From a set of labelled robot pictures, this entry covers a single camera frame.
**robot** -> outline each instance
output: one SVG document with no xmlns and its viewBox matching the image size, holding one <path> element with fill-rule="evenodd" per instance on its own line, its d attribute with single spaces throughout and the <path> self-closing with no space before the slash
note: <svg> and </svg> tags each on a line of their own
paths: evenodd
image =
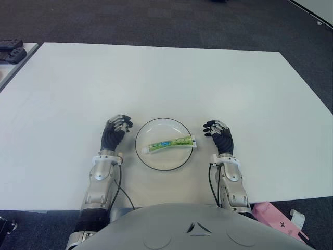
<svg viewBox="0 0 333 250">
<path fill-rule="evenodd" d="M 74 232 L 66 250 L 121 249 L 312 249 L 298 240 L 255 220 L 242 185 L 240 162 L 233 155 L 230 128 L 217 120 L 204 125 L 218 155 L 208 169 L 216 205 L 160 204 L 136 209 L 110 223 L 110 212 L 121 186 L 121 154 L 116 147 L 129 128 L 131 118 L 117 115 L 105 125 L 99 154 L 93 157 L 90 185 L 84 196 Z M 112 183 L 115 168 L 119 183 L 115 195 Z M 215 194 L 211 168 L 216 168 Z"/>
</svg>

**plate rim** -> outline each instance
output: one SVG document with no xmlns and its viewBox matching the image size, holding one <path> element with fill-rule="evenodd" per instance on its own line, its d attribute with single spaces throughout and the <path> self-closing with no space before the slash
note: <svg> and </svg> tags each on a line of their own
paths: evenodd
<svg viewBox="0 0 333 250">
<path fill-rule="evenodd" d="M 150 120 L 150 121 L 147 121 L 145 124 L 143 124 L 143 125 L 141 126 L 141 128 L 139 129 L 138 133 L 136 134 L 136 137 L 135 137 L 135 151 L 136 151 L 136 155 L 137 155 L 137 157 L 139 157 L 139 159 L 141 160 L 141 162 L 142 162 L 143 164 L 145 164 L 147 167 L 149 167 L 149 168 L 151 168 L 151 169 L 154 169 L 154 170 L 157 170 L 157 171 L 163 171 L 163 172 L 172 171 L 172 170 L 175 170 L 175 169 L 177 169 L 177 168 L 180 168 L 182 165 L 184 165 L 185 163 L 187 163 L 187 161 L 190 159 L 190 157 L 191 157 L 191 155 L 192 155 L 192 153 L 193 153 L 193 148 L 191 149 L 191 153 L 189 154 L 188 158 L 186 159 L 186 161 L 184 161 L 183 164 L 179 165 L 179 166 L 176 167 L 176 168 L 167 169 L 167 170 L 162 170 L 162 169 L 153 168 L 153 167 L 149 166 L 148 164 L 146 164 L 146 163 L 141 159 L 141 157 L 139 156 L 139 153 L 137 152 L 137 149 L 136 149 L 136 140 L 137 140 L 137 136 L 139 135 L 141 129 L 142 129 L 145 125 L 147 125 L 148 123 L 150 123 L 151 121 L 155 121 L 155 120 L 158 120 L 158 119 L 169 119 L 169 120 L 176 121 L 176 122 L 180 123 L 181 125 L 183 125 L 184 128 L 185 128 L 185 129 L 187 130 L 187 132 L 189 133 L 189 135 L 192 136 L 191 133 L 190 133 L 190 131 L 187 129 L 187 127 L 186 127 L 184 124 L 182 124 L 180 121 L 177 121 L 177 120 L 172 119 L 172 118 L 167 118 L 167 117 L 159 117 L 159 118 L 152 119 L 152 120 Z"/>
</svg>

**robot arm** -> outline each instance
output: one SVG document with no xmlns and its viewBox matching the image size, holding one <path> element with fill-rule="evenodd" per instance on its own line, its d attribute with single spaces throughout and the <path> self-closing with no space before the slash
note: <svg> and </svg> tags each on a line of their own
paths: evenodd
<svg viewBox="0 0 333 250">
<path fill-rule="evenodd" d="M 101 138 L 101 147 L 93 157 L 90 171 L 90 185 L 84 196 L 79 219 L 70 235 L 66 250 L 71 250 L 109 224 L 113 205 L 111 184 L 114 181 L 114 167 L 121 170 L 122 157 L 116 155 L 117 145 L 122 141 L 128 128 L 133 126 L 130 117 L 117 115 L 109 119 Z"/>
<path fill-rule="evenodd" d="M 217 166 L 216 181 L 219 189 L 218 205 L 231 211 L 252 214 L 239 171 L 240 162 L 233 156 L 234 142 L 230 128 L 221 121 L 208 121 L 203 125 L 205 136 L 212 136 L 219 156 L 212 155 L 211 166 Z"/>
</svg>

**black game controller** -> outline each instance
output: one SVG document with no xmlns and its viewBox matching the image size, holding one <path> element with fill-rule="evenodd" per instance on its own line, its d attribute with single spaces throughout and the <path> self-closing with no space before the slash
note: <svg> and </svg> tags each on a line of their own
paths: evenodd
<svg viewBox="0 0 333 250">
<path fill-rule="evenodd" d="M 0 52 L 0 62 L 18 64 L 27 56 L 24 48 L 16 48 L 11 52 Z"/>
<path fill-rule="evenodd" d="M 2 51 L 11 51 L 12 49 L 21 47 L 23 47 L 23 41 L 20 39 L 0 41 L 0 50 Z"/>
</svg>

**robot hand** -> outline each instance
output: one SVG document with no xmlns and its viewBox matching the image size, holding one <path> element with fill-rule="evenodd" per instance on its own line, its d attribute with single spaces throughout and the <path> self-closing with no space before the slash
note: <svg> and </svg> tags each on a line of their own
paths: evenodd
<svg viewBox="0 0 333 250">
<path fill-rule="evenodd" d="M 205 136 L 212 136 L 220 154 L 233 154 L 234 142 L 230 128 L 221 121 L 208 121 L 203 125 Z"/>
<path fill-rule="evenodd" d="M 129 116 L 117 115 L 106 122 L 101 139 L 100 150 L 115 151 L 125 133 L 133 126 Z"/>
</svg>

